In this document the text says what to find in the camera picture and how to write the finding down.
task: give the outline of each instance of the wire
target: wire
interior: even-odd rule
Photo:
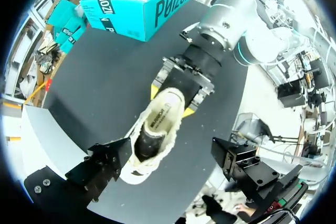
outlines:
[[[294,214],[294,212],[291,209],[280,208],[280,209],[274,210],[273,212],[263,214],[262,216],[258,217],[257,219],[253,220],[252,222],[250,222],[250,224],[261,223],[262,221],[265,221],[265,220],[271,218],[272,216],[274,216],[276,214],[279,214],[279,213],[282,213],[282,212],[287,213],[295,223],[300,223],[299,218]]]
[[[319,185],[320,183],[322,183],[324,180],[326,180],[326,178],[328,178],[328,175],[326,175],[323,179],[321,179],[321,180],[318,181],[318,182],[315,182],[315,183],[312,183],[312,184],[306,182],[306,184],[307,184],[308,186],[317,186],[317,185]]]
[[[260,146],[260,145],[257,145],[258,147],[264,149],[264,150],[267,150],[269,152],[273,152],[273,153],[276,153],[276,154],[280,154],[280,155],[284,155],[286,157],[292,157],[292,158],[297,158],[297,159],[300,159],[300,160],[304,160],[304,161],[307,161],[307,162],[312,162],[312,163],[317,163],[319,165],[322,165],[322,167],[325,167],[326,164],[321,162],[321,161],[318,161],[318,160],[313,160],[313,159],[310,159],[310,158],[306,158],[306,157],[298,157],[298,156],[294,156],[294,155],[289,155],[289,154],[285,154],[285,153],[282,153],[282,152],[276,152],[276,151],[273,151],[272,149],[268,149],[268,148],[265,148],[263,146]]]
[[[284,149],[284,155],[282,156],[282,161],[285,161],[286,163],[288,163],[287,161],[286,161],[286,159],[285,159],[285,154],[291,154],[290,152],[286,152],[286,150],[289,148],[289,147],[291,147],[291,146],[293,146],[293,145],[296,145],[296,146],[298,146],[298,144],[289,144],[285,149]]]

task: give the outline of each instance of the white cable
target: white cable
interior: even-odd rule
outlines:
[[[328,63],[328,58],[329,58],[329,54],[330,54],[330,50],[331,50],[331,44],[330,44],[330,46],[329,46],[329,48],[328,48],[328,51],[327,51],[327,55],[326,55],[326,62]]]
[[[288,60],[288,58],[289,58],[289,57],[292,57],[293,55],[295,55],[295,57],[294,57],[293,59]],[[273,62],[273,63],[261,63],[261,65],[264,65],[264,66],[276,66],[276,65],[281,64],[281,63],[283,63],[283,62],[285,62],[285,61],[292,61],[292,60],[294,60],[296,57],[297,57],[296,54],[292,54],[291,56],[288,56],[287,58],[285,58],[285,59],[283,59],[283,60],[281,60],[281,61],[277,61],[277,62]]]
[[[194,29],[198,25],[199,25],[199,22],[196,22],[196,23],[188,26],[187,28],[185,28],[183,31],[186,32],[186,33],[189,33],[192,29]]]
[[[307,184],[308,186],[317,186],[317,185],[319,185],[320,183],[322,183],[326,178],[328,178],[327,175],[326,175],[323,179],[321,179],[320,181],[318,181],[318,182],[315,182],[315,183],[312,183],[312,184],[310,184],[309,182],[306,182],[306,184]]]
[[[257,144],[255,144],[254,142],[252,142],[250,140],[249,140],[249,142],[251,143],[251,145],[257,146],[257,147],[262,148],[264,150],[267,150],[269,152],[273,152],[273,153],[276,153],[276,154],[279,154],[279,155],[283,155],[283,156],[286,156],[286,157],[292,157],[292,158],[308,161],[308,162],[311,162],[311,163],[316,163],[316,164],[322,165],[322,167],[326,166],[325,163],[323,163],[321,161],[318,161],[318,160],[314,160],[314,159],[310,159],[310,158],[306,158],[306,157],[298,157],[298,156],[294,156],[294,155],[285,154],[285,153],[282,153],[282,152],[276,152],[276,151],[273,151],[271,149],[265,148],[263,146],[257,145]]]
[[[314,47],[315,47],[316,35],[317,35],[317,29],[315,29],[315,33],[314,33],[314,40],[313,40],[313,46],[314,46]]]

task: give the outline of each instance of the floor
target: floor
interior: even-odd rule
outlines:
[[[283,137],[298,137],[301,125],[301,108],[284,108],[277,99],[276,87],[259,66],[250,66],[247,72],[247,79],[243,98],[239,108],[240,113],[254,113],[262,119],[273,135]],[[286,151],[294,153],[295,146],[286,144],[267,143],[265,147],[277,152]],[[260,150],[261,157],[267,157],[281,161],[283,156],[266,150]],[[217,189],[224,189],[227,182],[222,170],[216,166],[208,182]]]

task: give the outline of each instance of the shoe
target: shoe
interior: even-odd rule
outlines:
[[[184,112],[184,95],[176,88],[161,91],[143,111],[126,137],[131,138],[132,155],[121,170],[128,184],[145,181],[175,145]]]

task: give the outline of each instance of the screw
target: screw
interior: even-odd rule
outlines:
[[[42,192],[42,188],[41,188],[40,186],[35,186],[35,187],[34,187],[34,192],[35,192],[36,194],[40,194],[40,193]]]
[[[48,180],[48,179],[43,180],[43,185],[44,186],[50,186],[50,180]]]
[[[223,26],[224,28],[226,28],[226,29],[229,29],[229,28],[230,28],[230,25],[229,25],[229,23],[227,23],[227,22],[223,22],[223,23],[222,23],[222,26]]]

